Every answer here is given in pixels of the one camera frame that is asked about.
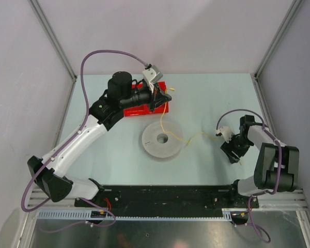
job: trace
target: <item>wall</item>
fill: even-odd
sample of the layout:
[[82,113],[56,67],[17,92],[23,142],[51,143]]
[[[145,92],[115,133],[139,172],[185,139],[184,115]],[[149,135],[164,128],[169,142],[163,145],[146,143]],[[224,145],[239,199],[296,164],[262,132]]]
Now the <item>wall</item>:
[[310,207],[310,0],[260,80],[279,137],[300,149],[299,185]]
[[0,247],[20,225],[26,162],[51,149],[70,86],[29,3],[0,1]]
[[[255,72],[292,0],[40,0],[75,73],[98,49],[131,52],[164,73]],[[140,73],[121,55],[97,55],[86,74]]]

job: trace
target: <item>reflective metal surface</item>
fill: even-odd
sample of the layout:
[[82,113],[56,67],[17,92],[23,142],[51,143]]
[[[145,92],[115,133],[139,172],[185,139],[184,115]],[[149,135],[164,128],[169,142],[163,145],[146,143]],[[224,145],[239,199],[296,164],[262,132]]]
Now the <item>reflective metal surface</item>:
[[[234,228],[229,222],[118,221],[106,228],[81,224],[55,234],[35,228],[31,247],[306,247],[295,212],[254,212],[253,217],[270,234],[270,244],[262,243],[252,227]],[[37,225],[53,230],[72,222],[75,221],[38,220]]]

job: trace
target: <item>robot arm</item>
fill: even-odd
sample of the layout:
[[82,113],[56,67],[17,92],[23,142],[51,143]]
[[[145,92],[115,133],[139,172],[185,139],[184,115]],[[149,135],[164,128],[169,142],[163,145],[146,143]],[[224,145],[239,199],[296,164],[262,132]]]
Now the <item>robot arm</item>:
[[92,199],[101,186],[93,179],[79,180],[65,177],[75,159],[96,139],[109,131],[113,125],[124,117],[124,110],[134,106],[147,104],[153,111],[171,96],[164,93],[157,81],[162,73],[150,65],[144,72],[143,86],[132,89],[132,75],[127,72],[116,72],[108,81],[108,89],[93,103],[83,128],[76,128],[63,142],[45,154],[41,159],[36,156],[28,160],[32,176],[49,161],[39,174],[35,183],[53,201],[58,202],[65,197],[82,197]]
[[[254,176],[238,181],[238,193],[250,196],[252,194],[274,189],[277,175],[278,145],[279,141],[270,133],[262,123],[255,122],[254,116],[245,115],[240,118],[240,133],[233,134],[229,127],[222,127],[218,131],[218,136],[223,136],[225,143],[221,149],[228,156],[230,163],[239,162],[250,146],[256,146],[259,150]],[[280,180],[278,192],[292,192],[297,187],[299,150],[296,147],[287,146],[280,142],[282,150]]]

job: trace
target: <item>light blue table surface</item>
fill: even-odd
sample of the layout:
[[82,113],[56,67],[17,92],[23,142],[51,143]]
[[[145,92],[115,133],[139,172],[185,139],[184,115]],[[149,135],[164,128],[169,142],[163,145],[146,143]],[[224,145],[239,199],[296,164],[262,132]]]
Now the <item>light blue table surface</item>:
[[[107,88],[111,75],[86,75],[84,78],[90,105]],[[184,138],[198,132],[214,136],[219,117],[233,109],[250,109],[261,114],[254,86],[249,74],[166,74],[167,87],[176,90],[172,96],[165,120],[181,125]],[[239,132],[237,112],[224,117],[221,126]],[[68,136],[83,120],[85,101],[80,77],[76,82],[68,109],[61,140]],[[183,147],[179,156],[169,162],[151,160],[142,148],[141,134],[160,114],[126,117],[107,134],[92,143],[70,167],[67,177],[94,178],[100,184],[146,185],[217,185],[231,184],[236,179],[253,175],[258,150],[251,147],[242,165],[230,164],[220,149],[223,139],[212,141],[199,136]]]

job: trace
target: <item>red container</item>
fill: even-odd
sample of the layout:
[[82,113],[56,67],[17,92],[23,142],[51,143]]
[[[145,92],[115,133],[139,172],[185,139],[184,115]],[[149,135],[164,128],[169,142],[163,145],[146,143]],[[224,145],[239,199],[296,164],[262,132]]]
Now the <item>red container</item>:
[[[159,82],[159,86],[161,90],[166,91],[166,85],[165,82]],[[139,107],[132,107],[128,108],[127,110],[124,110],[124,116],[137,116],[137,115],[152,115],[152,114],[163,114],[164,111],[164,105],[156,108],[154,112],[150,111],[147,105],[141,105]],[[169,103],[166,103],[165,112],[169,112]]]

